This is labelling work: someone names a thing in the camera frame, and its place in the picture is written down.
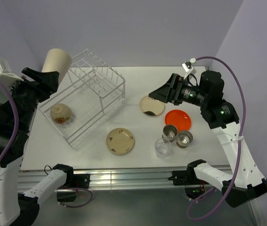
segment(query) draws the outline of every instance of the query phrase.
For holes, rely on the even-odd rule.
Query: stainless steel cup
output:
[[[180,148],[186,148],[193,140],[193,136],[189,131],[183,130],[179,132],[176,145]]]
[[[163,128],[162,138],[172,142],[176,139],[177,134],[178,130],[174,125],[165,125]]]

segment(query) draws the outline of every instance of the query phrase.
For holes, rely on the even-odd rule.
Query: white table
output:
[[[37,111],[22,164],[22,170],[42,170],[45,165],[57,163],[75,169],[119,169],[178,167],[204,159],[211,165],[228,165],[222,147],[210,131],[197,106],[183,103],[180,106],[166,104],[158,117],[144,115],[139,107],[142,97],[162,86],[172,73],[183,75],[182,67],[116,67],[126,79],[126,100],[120,110],[102,118],[102,123],[91,127],[79,149],[70,147],[58,131]],[[204,67],[197,67],[199,79]],[[186,149],[173,142],[173,152],[166,158],[157,158],[154,143],[161,138],[164,118],[172,109],[181,109],[192,120],[190,132],[194,140]],[[134,148],[127,154],[117,156],[108,151],[105,139],[114,128],[130,130],[135,137]]]

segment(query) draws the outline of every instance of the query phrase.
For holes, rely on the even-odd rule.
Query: plate with black pattern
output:
[[[106,137],[106,146],[114,154],[126,154],[134,146],[134,136],[125,128],[113,129]]]
[[[164,111],[165,104],[159,100],[145,96],[140,101],[140,108],[146,115],[158,116]]]

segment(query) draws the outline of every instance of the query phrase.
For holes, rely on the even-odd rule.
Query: orange plate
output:
[[[189,130],[191,127],[191,119],[189,115],[181,110],[172,110],[165,116],[166,125],[174,125],[179,132]]]

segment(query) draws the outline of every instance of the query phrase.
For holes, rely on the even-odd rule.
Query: dish rack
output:
[[[70,146],[89,128],[125,99],[125,79],[88,49],[72,58],[58,91],[38,109]],[[66,104],[72,117],[63,124],[50,117],[51,107]]]

